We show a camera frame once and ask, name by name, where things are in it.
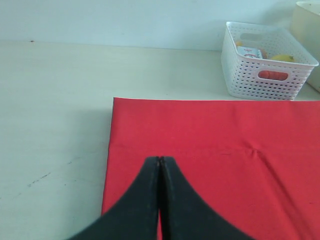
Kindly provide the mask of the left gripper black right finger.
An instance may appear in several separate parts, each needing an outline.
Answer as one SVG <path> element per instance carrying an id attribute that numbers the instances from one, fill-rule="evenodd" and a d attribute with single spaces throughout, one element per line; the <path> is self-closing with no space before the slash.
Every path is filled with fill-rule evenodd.
<path id="1" fill-rule="evenodd" d="M 159 211 L 163 240 L 251 240 L 193 189 L 172 157 L 160 157 Z"/>

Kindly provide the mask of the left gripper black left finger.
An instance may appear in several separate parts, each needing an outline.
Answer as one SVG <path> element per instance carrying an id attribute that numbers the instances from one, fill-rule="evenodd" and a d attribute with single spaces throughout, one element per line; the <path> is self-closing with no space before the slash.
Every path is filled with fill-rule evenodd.
<path id="1" fill-rule="evenodd" d="M 155 240 L 158 229 L 158 157 L 145 159 L 120 199 L 71 240 Z"/>

